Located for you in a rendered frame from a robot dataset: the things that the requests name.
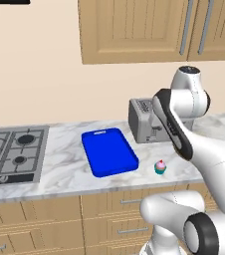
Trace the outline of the blue tray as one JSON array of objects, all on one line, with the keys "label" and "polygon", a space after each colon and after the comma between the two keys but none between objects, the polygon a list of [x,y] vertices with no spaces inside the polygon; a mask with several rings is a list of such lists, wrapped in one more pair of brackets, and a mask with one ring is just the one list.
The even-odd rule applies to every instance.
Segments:
[{"label": "blue tray", "polygon": [[95,177],[138,169],[139,160],[117,127],[84,132],[82,144]]}]

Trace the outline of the pink and teal cupcake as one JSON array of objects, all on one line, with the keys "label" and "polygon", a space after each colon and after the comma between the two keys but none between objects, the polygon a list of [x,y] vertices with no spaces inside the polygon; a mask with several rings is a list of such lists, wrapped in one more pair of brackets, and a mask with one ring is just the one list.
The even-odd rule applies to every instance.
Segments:
[{"label": "pink and teal cupcake", "polygon": [[154,165],[154,170],[157,174],[164,174],[166,171],[166,164],[165,162],[161,159]]}]

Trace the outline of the silver toaster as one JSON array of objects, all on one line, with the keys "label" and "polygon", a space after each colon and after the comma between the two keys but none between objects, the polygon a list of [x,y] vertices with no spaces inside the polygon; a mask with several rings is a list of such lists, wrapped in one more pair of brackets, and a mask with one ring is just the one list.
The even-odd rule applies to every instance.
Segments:
[{"label": "silver toaster", "polygon": [[128,125],[137,143],[170,141],[163,125],[152,109],[152,99],[130,99]]}]

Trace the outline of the wooden drawer front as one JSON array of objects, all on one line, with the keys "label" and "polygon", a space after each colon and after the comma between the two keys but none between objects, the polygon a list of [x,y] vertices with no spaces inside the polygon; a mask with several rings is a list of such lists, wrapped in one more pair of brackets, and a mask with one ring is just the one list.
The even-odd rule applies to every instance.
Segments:
[{"label": "wooden drawer front", "polygon": [[81,220],[0,228],[0,255],[85,255]]},{"label": "wooden drawer front", "polygon": [[138,215],[99,217],[84,220],[88,246],[149,236],[152,226]]},{"label": "wooden drawer front", "polygon": [[83,195],[83,215],[85,218],[94,218],[108,214],[138,211],[139,203],[120,204],[120,200],[144,199],[146,196],[154,193],[173,190],[173,186],[163,186]]},{"label": "wooden drawer front", "polygon": [[0,226],[81,218],[78,196],[0,203]]},{"label": "wooden drawer front", "polygon": [[145,241],[89,246],[86,255],[138,255]]}]

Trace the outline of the grey gas hob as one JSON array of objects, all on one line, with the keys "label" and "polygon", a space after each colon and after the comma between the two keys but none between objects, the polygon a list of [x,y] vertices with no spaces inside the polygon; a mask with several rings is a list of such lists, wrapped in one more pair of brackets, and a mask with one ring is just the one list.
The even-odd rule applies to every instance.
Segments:
[{"label": "grey gas hob", "polygon": [[0,127],[0,185],[39,182],[48,126]]}]

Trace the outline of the black extractor hood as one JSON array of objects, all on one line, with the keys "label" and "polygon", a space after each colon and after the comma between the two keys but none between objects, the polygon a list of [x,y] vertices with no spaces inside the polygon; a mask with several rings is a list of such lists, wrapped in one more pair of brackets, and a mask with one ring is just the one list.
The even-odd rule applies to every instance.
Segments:
[{"label": "black extractor hood", "polygon": [[0,4],[9,4],[9,5],[29,5],[30,0],[0,0]]}]

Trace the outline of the wooden wall cupboard door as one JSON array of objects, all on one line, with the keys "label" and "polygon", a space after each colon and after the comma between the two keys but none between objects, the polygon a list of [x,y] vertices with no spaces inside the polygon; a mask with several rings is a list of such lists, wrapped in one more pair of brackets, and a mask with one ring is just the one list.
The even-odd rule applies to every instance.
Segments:
[{"label": "wooden wall cupboard door", "polygon": [[82,61],[92,64],[178,62],[188,0],[78,0]]},{"label": "wooden wall cupboard door", "polygon": [[204,50],[201,55],[197,53],[207,6],[208,0],[198,0],[189,46],[189,61],[225,61],[225,0],[214,0]]}]

